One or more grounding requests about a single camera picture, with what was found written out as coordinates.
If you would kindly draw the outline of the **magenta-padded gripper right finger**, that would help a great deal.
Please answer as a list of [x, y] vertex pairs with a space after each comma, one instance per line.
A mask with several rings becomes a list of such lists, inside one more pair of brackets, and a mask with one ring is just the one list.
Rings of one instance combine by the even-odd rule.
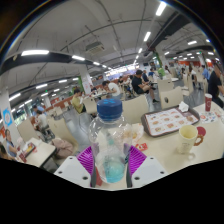
[[128, 154], [126, 184], [128, 188], [139, 188], [167, 176], [168, 173], [153, 156], [146, 156], [132, 146]]

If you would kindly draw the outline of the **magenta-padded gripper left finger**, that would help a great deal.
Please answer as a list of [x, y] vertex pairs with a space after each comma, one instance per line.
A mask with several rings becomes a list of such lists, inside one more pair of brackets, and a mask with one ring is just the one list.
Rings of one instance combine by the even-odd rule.
[[77, 156], [69, 156], [55, 171], [55, 175], [84, 188], [96, 185], [95, 161], [90, 147]]

